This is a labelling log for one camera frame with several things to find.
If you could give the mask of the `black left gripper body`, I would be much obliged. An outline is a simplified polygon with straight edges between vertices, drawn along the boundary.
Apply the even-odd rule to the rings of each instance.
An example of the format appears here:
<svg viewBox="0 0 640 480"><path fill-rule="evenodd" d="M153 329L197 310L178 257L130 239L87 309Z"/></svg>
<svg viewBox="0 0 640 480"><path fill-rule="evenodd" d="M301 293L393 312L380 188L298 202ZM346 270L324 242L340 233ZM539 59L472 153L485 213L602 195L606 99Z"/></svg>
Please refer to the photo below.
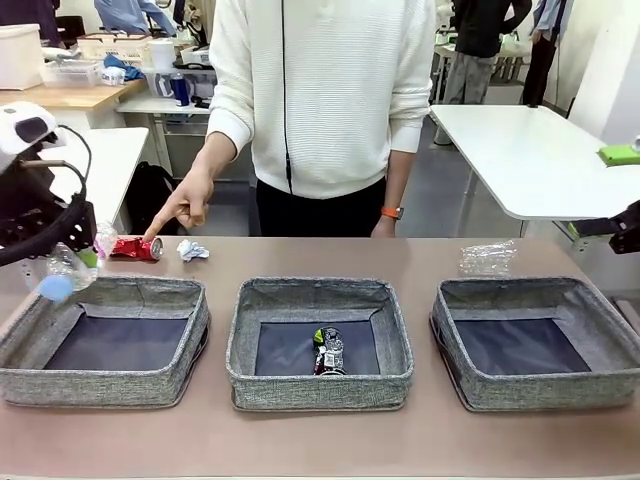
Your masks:
<svg viewBox="0 0 640 480"><path fill-rule="evenodd" d="M49 168L14 163L1 174L1 246L25 241L49 226L67 207L51 192Z"/></svg>

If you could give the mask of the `person's right hand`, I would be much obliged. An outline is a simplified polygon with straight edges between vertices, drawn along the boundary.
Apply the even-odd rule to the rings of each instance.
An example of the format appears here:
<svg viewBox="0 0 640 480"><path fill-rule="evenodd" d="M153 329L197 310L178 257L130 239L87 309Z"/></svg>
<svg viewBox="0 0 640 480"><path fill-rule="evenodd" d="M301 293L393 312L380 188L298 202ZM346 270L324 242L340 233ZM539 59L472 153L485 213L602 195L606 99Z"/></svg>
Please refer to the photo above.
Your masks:
<svg viewBox="0 0 640 480"><path fill-rule="evenodd" d="M202 166L192 167L155 215L143 240L151 241L170 220L177 220L185 229L201 226L205 221L213 190L209 170Z"/></svg>

